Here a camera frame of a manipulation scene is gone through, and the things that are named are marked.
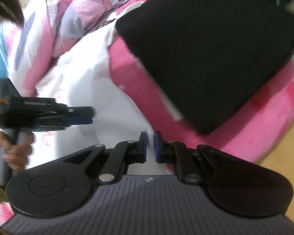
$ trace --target logo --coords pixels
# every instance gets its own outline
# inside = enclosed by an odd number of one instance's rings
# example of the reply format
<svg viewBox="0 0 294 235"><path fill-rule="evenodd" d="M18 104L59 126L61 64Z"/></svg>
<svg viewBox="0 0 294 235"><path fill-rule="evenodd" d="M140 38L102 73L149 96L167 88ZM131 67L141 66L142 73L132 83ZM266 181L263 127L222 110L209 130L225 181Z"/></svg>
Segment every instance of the logo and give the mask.
<svg viewBox="0 0 294 235"><path fill-rule="evenodd" d="M35 101L24 101L25 105L39 105L39 106L47 106L46 102L35 102Z"/></svg>

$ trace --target white fabric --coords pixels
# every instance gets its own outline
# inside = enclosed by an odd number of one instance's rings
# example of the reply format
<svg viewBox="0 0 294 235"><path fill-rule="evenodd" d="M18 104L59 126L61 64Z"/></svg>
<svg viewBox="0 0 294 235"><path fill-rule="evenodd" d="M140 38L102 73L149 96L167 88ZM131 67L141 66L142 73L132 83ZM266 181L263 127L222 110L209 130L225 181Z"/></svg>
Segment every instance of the white fabric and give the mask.
<svg viewBox="0 0 294 235"><path fill-rule="evenodd" d="M35 0L35 8L32 6L32 3L30 3L23 11L25 21L27 21L34 14L33 23L27 34L22 55L20 55L19 46L22 43L21 36L23 31L18 30L15 33L8 55L7 68L9 79L21 96L35 95L33 89L24 88L25 78L27 77L28 71L32 68L35 59L40 59L39 65L41 65L42 67L47 67L48 65L49 60L44 60L41 55L40 57L37 57L37 53L42 46L42 40L44 38L46 39L44 34L48 32L47 30L44 30L46 27L46 19L50 19L51 29L54 30L55 28L52 23L54 23L54 18L56 16L57 6L59 2L60 0Z"/></svg>
<svg viewBox="0 0 294 235"><path fill-rule="evenodd" d="M127 7L117 18L139 7ZM71 126L65 131L37 132L28 167L34 167L94 144L114 147L118 142L138 140L141 131L152 138L154 131L135 103L110 79L108 47L117 34L115 22L86 35L38 83L38 97L56 98L68 106L92 106L96 115L91 125ZM131 165L129 174L168 174L166 165L154 160L149 147L147 163Z"/></svg>

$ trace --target blanket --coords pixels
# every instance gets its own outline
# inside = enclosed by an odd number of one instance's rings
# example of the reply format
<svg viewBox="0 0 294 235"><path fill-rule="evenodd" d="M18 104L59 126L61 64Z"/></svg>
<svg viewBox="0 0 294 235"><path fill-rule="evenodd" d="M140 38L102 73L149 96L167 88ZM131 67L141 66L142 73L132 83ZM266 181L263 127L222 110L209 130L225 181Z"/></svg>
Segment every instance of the blanket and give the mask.
<svg viewBox="0 0 294 235"><path fill-rule="evenodd" d="M23 29L12 23L0 27L0 68L22 96L35 96L35 85L57 58L127 1L30 0Z"/></svg>

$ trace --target black device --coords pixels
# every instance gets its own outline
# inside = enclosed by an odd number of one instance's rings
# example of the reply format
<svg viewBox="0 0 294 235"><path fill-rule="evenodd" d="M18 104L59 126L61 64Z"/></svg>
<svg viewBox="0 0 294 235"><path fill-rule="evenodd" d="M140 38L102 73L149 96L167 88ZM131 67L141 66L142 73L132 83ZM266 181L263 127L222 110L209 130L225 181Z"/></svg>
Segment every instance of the black device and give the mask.
<svg viewBox="0 0 294 235"><path fill-rule="evenodd" d="M8 235L294 235L293 196L282 175L206 145L154 137L174 175L127 175L144 163L148 136L96 144L12 177Z"/></svg>
<svg viewBox="0 0 294 235"><path fill-rule="evenodd" d="M65 130L71 125L92 124L92 107L68 107L53 98L22 97L9 79L0 79L0 128L12 144L21 144L31 132ZM13 175L0 148L0 186Z"/></svg>

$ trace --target round black pad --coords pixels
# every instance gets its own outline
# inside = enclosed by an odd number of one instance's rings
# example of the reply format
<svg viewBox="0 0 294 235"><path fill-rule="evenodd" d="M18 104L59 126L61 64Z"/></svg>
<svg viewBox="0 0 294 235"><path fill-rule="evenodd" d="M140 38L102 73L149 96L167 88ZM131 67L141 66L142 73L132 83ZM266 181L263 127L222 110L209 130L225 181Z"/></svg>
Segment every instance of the round black pad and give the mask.
<svg viewBox="0 0 294 235"><path fill-rule="evenodd" d="M47 163L14 176L6 187L11 207L32 217L69 213L90 196L92 186L84 169L71 163Z"/></svg>
<svg viewBox="0 0 294 235"><path fill-rule="evenodd" d="M42 196L59 193L65 187L65 180L55 175L43 175L33 178L28 188L32 193Z"/></svg>
<svg viewBox="0 0 294 235"><path fill-rule="evenodd" d="M282 175L242 162L219 165L208 183L208 193L228 212L261 218L286 211L293 188Z"/></svg>

